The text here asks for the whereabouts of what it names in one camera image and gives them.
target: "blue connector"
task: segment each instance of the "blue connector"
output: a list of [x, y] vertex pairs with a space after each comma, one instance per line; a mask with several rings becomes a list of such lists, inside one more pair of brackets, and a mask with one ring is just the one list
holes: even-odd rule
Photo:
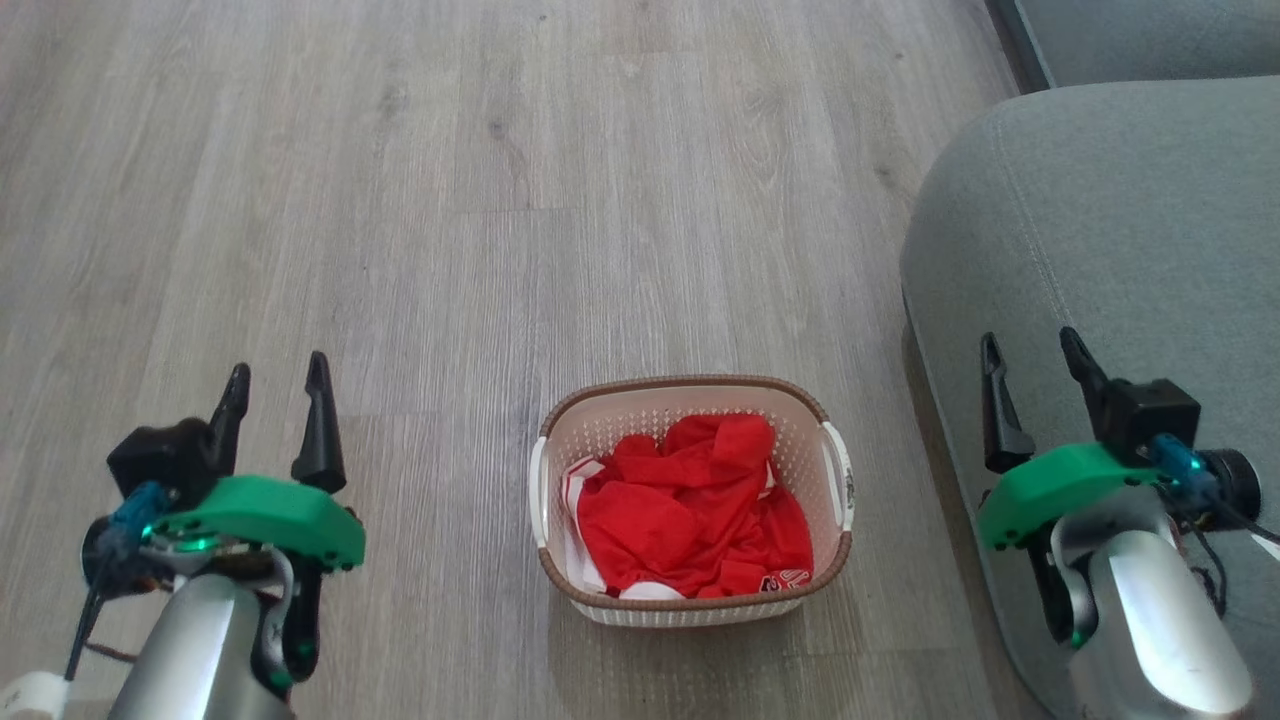
[[1208, 471], [1204, 459], [1183, 441], [1169, 433], [1152, 438], [1149, 457], [1152, 465], [1164, 475], [1169, 475], [1178, 495], [1190, 497], [1197, 510], [1213, 507], [1211, 498], [1217, 497], [1219, 480]]
[[138, 486], [108, 518], [108, 528], [97, 538], [102, 557], [122, 562], [133, 557], [142, 544], [142, 534], [169, 510], [169, 496], [160, 483], [148, 480]]

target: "laminate floor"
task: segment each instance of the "laminate floor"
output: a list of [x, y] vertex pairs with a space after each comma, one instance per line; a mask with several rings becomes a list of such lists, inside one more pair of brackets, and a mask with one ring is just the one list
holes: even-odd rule
[[[321, 348], [370, 559], [302, 717], [1016, 714], [897, 281], [1012, 92], [982, 0], [0, 1], [0, 683], [64, 662], [108, 451], [247, 360], [241, 469], [287, 475]], [[535, 562], [536, 427], [696, 372], [826, 405], [849, 565], [776, 621], [596, 626]], [[77, 712], [124, 673], [87, 657]]]

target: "gray sofa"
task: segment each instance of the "gray sofa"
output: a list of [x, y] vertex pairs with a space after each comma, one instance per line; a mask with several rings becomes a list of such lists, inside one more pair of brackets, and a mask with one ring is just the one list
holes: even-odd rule
[[1027, 90], [1280, 73], [1280, 0], [988, 0]]
[[[970, 518], [996, 479], [982, 459], [979, 337], [996, 332], [1023, 427], [1046, 450], [1092, 438], [1059, 350], [1070, 324], [1112, 375], [1167, 377], [1198, 398], [1197, 445], [1248, 455], [1261, 521], [1280, 527], [1280, 77], [1087, 85], [997, 106], [931, 170], [901, 272]], [[1245, 533], [1213, 543], [1257, 716], [1280, 717], [1280, 562]], [[1014, 665], [1074, 716], [1068, 651], [1024, 553], [980, 555]]]

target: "clothing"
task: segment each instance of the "clothing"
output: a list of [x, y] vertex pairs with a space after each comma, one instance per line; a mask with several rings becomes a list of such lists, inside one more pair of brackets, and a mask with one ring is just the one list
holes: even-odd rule
[[691, 415], [660, 447], [628, 436], [575, 464], [564, 498], [585, 548], [566, 548], [570, 582], [588, 589], [599, 578], [616, 597], [659, 583], [686, 598], [808, 583], [809, 527], [786, 487], [771, 486], [773, 443], [759, 415]]
[[676, 588], [662, 583], [643, 582], [622, 591], [620, 600], [685, 600], [685, 596], [676, 592]]

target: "fabric seam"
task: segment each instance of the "fabric seam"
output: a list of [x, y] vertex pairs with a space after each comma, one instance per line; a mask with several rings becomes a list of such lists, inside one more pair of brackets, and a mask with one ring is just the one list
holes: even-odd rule
[[[1053, 268], [1048, 261], [1048, 255], [1044, 252], [1044, 245], [1041, 242], [1039, 228], [1036, 227], [1036, 219], [1032, 217], [1030, 209], [1027, 206], [1018, 178], [1014, 177], [1012, 164], [1009, 161], [1009, 152], [1005, 146], [1006, 114], [1007, 110], [996, 115], [996, 128], [991, 135], [992, 145], [995, 145], [993, 150], [996, 151], [996, 161], [1000, 163], [1000, 169], [1005, 176], [1005, 181], [1009, 183], [1010, 190], [1012, 190], [1014, 202], [1018, 205], [1018, 225], [1021, 231], [1020, 234], [1023, 236], [1023, 242], [1027, 245], [1027, 250], [1030, 251], [1032, 263], [1036, 264], [1036, 270], [1039, 273], [1041, 286], [1044, 288], [1044, 295], [1048, 297], [1053, 318], [1060, 325], [1070, 325], [1073, 324], [1071, 313], [1066, 309], [1066, 300], [1062, 297], [1061, 287], [1057, 283], [1057, 275], [1053, 274]], [[1027, 225], [1030, 225], [1032, 232], [1027, 232]]]

